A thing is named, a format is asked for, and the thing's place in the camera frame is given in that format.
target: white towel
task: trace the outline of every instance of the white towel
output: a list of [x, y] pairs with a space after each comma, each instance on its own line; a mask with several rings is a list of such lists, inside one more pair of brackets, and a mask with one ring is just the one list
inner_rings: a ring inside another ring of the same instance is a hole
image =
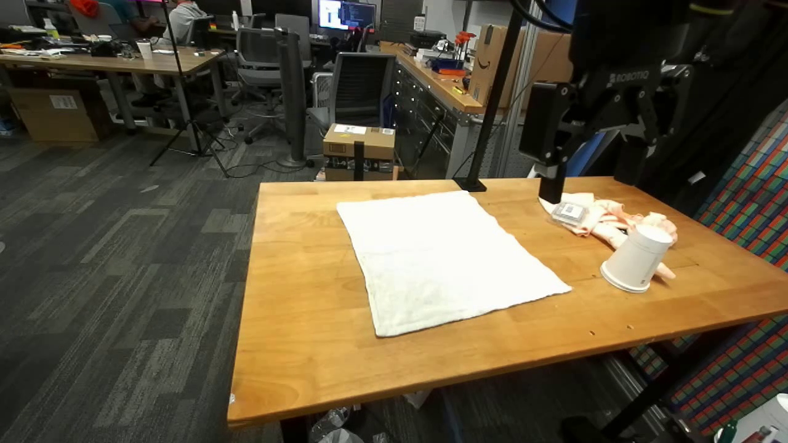
[[467, 191], [339, 202], [380, 336], [566, 292]]

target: box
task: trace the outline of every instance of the box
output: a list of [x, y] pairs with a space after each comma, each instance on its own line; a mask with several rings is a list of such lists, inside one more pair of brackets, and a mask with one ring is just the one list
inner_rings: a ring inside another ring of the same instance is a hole
[[[499, 64], [499, 52], [504, 41], [506, 27], [493, 25], [479, 32], [479, 40], [474, 41], [474, 62], [473, 62], [473, 75], [471, 75], [471, 96], [487, 104], [495, 70]], [[572, 79], [572, 59], [569, 59], [569, 33], [559, 32], [537, 32], [537, 46], [531, 59], [531, 75], [535, 83], [561, 83]], [[504, 80], [504, 88], [499, 93], [499, 107], [506, 107], [509, 100], [520, 93], [513, 91], [515, 79], [520, 75], [516, 67], [525, 52], [525, 32], [520, 32], [516, 46], [513, 52], [509, 74]]]
[[396, 180], [393, 131], [339, 123], [323, 137], [324, 180], [354, 180], [354, 142], [364, 142], [362, 180]]
[[9, 97], [37, 142], [83, 148], [112, 131], [99, 88], [13, 88]]

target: cardboard box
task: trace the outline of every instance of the cardboard box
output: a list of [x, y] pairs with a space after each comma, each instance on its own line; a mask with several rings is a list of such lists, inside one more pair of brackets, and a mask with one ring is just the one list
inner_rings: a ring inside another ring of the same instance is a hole
[[[479, 100], [482, 106], [487, 104], [487, 96], [490, 96], [490, 88], [495, 80], [504, 33], [506, 33], [506, 27], [493, 25], [493, 27], [485, 27], [479, 40], [474, 41], [471, 96], [474, 100]], [[535, 80], [535, 83], [569, 80], [572, 79], [569, 45], [572, 45], [569, 33], [537, 32], [537, 46], [535, 46], [529, 80]], [[525, 32], [520, 32], [516, 46], [513, 52], [513, 64], [509, 64], [509, 74], [506, 74], [506, 80], [504, 80], [504, 88], [499, 96], [499, 107], [506, 107], [509, 100], [520, 93], [520, 91], [513, 91], [513, 85], [515, 85], [515, 79], [520, 75], [516, 67], [520, 67], [521, 52], [525, 52]]]
[[354, 142], [364, 142], [364, 180], [396, 180], [393, 131], [339, 123], [323, 137], [324, 180], [354, 180]]
[[18, 118], [37, 142], [83, 148], [112, 131], [96, 88], [13, 88], [9, 97]]

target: striped fabric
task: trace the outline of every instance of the striped fabric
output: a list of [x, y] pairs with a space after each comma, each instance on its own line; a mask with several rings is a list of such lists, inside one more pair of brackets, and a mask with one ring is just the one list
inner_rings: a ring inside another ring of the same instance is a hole
[[[702, 223], [783, 270], [788, 270], [786, 159], [788, 100], [760, 123], [698, 208]], [[663, 368], [646, 350], [638, 350], [634, 360], [653, 376]], [[749, 413], [777, 392], [788, 392], [788, 314], [750, 325], [670, 398], [676, 415], [696, 433], [711, 436], [719, 425]]]

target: gray carpet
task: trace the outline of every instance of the gray carpet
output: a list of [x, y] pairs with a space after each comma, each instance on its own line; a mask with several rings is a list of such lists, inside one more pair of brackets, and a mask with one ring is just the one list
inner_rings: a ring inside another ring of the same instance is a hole
[[[0, 141], [0, 440], [277, 440], [222, 428], [259, 182], [286, 144], [210, 158], [163, 137], [91, 149]], [[392, 440], [559, 440], [559, 419], [623, 404], [599, 361], [402, 398], [356, 413]]]

